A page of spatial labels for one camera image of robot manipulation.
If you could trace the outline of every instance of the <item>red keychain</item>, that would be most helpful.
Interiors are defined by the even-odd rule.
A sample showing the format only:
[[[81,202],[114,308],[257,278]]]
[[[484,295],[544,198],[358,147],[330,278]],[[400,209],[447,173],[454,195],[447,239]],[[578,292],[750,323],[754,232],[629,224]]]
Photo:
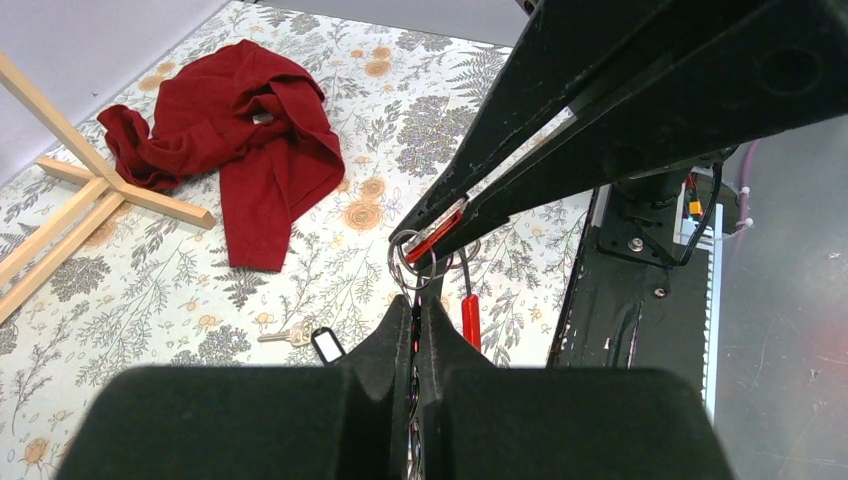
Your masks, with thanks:
[[[413,242],[410,250],[406,253],[407,263],[415,263],[433,248],[446,233],[462,221],[462,214],[468,205],[468,198],[460,198],[445,214],[433,223],[433,226],[424,230],[421,240]]]
[[[459,250],[462,275],[465,277],[465,298],[462,299],[462,336],[478,351],[480,350],[480,301],[471,293],[471,272],[465,248]]]

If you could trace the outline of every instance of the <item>red strap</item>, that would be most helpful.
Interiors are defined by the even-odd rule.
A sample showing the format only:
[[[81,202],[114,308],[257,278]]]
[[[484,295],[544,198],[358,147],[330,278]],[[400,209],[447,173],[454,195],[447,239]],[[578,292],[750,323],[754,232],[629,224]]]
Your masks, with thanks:
[[[477,295],[469,295],[462,300],[462,336],[480,350],[480,301]]]
[[[462,210],[457,210],[453,212],[453,214],[445,220],[444,223],[439,225],[439,228],[433,232],[432,235],[427,237],[423,242],[419,243],[415,248],[409,251],[406,254],[406,261],[409,263],[415,263],[424,256],[436,242],[439,241],[440,238],[444,237],[446,233],[450,231],[451,228],[456,226],[457,223],[462,220]]]

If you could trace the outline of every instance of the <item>key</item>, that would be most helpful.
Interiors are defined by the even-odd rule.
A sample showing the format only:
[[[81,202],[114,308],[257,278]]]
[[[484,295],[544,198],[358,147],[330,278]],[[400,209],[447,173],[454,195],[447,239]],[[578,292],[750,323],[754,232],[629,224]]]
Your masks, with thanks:
[[[256,341],[261,343],[286,341],[290,342],[292,346],[302,347],[304,345],[309,345],[311,339],[312,325],[304,326],[303,323],[297,322],[288,330],[283,330],[279,333],[267,333],[265,335],[260,335]]]

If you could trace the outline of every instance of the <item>red key tag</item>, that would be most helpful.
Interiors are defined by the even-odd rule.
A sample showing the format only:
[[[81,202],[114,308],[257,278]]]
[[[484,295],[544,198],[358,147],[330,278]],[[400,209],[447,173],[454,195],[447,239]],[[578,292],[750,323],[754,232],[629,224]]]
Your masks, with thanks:
[[[468,205],[468,198],[459,199],[453,206],[439,217],[433,224],[422,232],[421,240],[410,245],[410,250],[406,254],[406,261],[415,263],[421,259],[432,247],[445,236],[453,227],[461,220],[465,206]]]

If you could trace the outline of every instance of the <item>metal bracket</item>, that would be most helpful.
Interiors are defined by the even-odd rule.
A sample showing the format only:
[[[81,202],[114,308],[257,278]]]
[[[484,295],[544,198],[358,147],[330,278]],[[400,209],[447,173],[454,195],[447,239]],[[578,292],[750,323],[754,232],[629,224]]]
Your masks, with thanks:
[[[625,260],[666,267],[673,264],[675,209],[636,207],[617,188],[610,188],[598,250]]]

